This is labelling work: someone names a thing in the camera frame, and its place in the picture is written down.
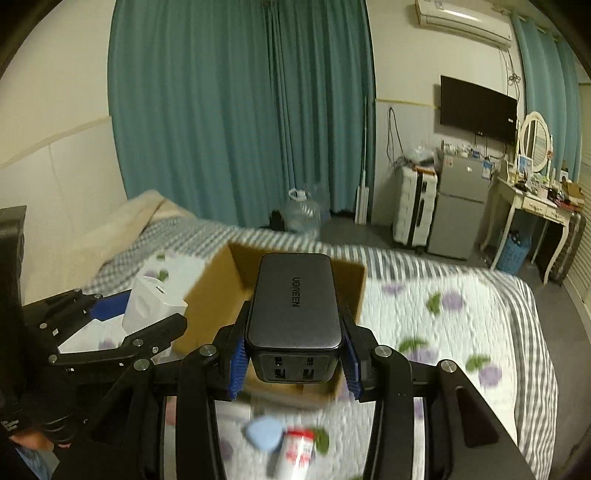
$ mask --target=vanity table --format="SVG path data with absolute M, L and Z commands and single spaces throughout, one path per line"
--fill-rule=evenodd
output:
M 537 246 L 535 247 L 534 256 L 532 258 L 532 262 L 535 261 L 538 252 L 540 251 L 540 246 L 544 240 L 544 235 L 546 230 L 548 229 L 548 222 L 559 223 L 562 225 L 562 236 L 560 237 L 560 242 L 550 259 L 550 263 L 548 263 L 548 267 L 546 268 L 546 272 L 544 274 L 544 284 L 548 283 L 548 276 L 550 275 L 550 271 L 556 262 L 556 258 L 564 244 L 566 243 L 566 239 L 569 235 L 569 222 L 571 217 L 571 211 L 566 210 L 563 208 L 558 207 L 554 202 L 542 199 L 538 196 L 531 195 L 529 193 L 524 193 L 521 190 L 516 189 L 514 186 L 509 184 L 506 180 L 500 179 L 495 177 L 495 184 L 492 187 L 494 191 L 492 192 L 492 212 L 491 212 L 491 219 L 488 224 L 488 232 L 486 234 L 486 238 L 482 245 L 480 246 L 480 251 L 484 251 L 484 249 L 488 246 L 491 236 L 492 230 L 495 223 L 496 218 L 496 209 L 498 207 L 499 199 L 502 199 L 508 202 L 511 205 L 509 210 L 509 215 L 507 216 L 507 220 L 505 222 L 505 228 L 503 230 L 503 234 L 501 237 L 501 243 L 499 244 L 495 259 L 492 262 L 491 270 L 494 270 L 496 267 L 499 258 L 501 257 L 501 252 L 503 251 L 503 247 L 505 246 L 505 241 L 507 240 L 507 236 L 509 234 L 509 230 L 511 228 L 511 223 L 513 221 L 513 217 L 515 215 L 516 210 L 524 210 L 528 213 L 536 215 L 538 217 L 542 217 L 545 220 L 544 229 L 542 230 L 542 235 L 540 236 L 540 240 L 538 241 Z

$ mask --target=refrigerator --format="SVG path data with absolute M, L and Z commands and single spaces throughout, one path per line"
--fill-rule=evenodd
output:
M 488 189 L 481 158 L 445 155 L 427 251 L 467 259 L 474 249 Z

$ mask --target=white charger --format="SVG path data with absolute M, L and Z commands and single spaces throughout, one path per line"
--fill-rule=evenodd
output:
M 172 314 L 184 315 L 186 309 L 187 303 L 178 292 L 167 292 L 163 282 L 142 275 L 135 279 L 131 288 L 123 316 L 123 329 L 130 335 Z M 159 355 L 160 360 L 168 353 L 170 347 Z

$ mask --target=air conditioner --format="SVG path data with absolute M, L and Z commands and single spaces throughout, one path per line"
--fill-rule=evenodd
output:
M 504 50 L 513 41 L 509 22 L 492 10 L 486 14 L 438 0 L 415 0 L 415 7 L 422 27 L 448 31 Z

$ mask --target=blue laundry basket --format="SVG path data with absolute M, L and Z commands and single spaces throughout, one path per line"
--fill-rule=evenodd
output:
M 497 270 L 517 276 L 530 248 L 531 238 L 524 238 L 521 245 L 514 243 L 511 238 L 507 238 L 501 257 L 496 264 Z

